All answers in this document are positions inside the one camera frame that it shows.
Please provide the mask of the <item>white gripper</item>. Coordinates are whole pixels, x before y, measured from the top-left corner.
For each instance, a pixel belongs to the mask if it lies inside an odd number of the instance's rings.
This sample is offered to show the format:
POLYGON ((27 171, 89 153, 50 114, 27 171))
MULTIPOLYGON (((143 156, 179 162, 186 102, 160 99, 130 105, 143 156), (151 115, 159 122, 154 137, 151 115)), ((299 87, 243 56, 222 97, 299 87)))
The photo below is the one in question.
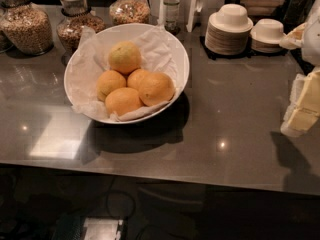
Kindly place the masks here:
MULTIPOLYGON (((313 13, 307 22, 285 34, 279 45, 288 50, 300 48, 304 61, 319 66, 320 14, 313 13)), ((320 119, 320 69, 314 69, 307 76, 296 76, 289 101, 280 131, 289 137, 299 137, 320 119)))

